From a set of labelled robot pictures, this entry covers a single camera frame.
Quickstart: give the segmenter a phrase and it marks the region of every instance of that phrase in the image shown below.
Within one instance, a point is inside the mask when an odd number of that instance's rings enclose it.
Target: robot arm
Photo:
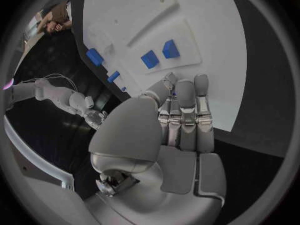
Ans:
[[[85,97],[82,93],[67,87],[53,86],[43,78],[35,82],[14,85],[5,91],[5,96],[7,110],[11,109],[14,103],[30,98],[36,98],[38,101],[51,100],[59,109],[83,117],[95,130],[99,129],[107,116],[105,112],[100,113],[91,109],[94,102],[90,96]]]

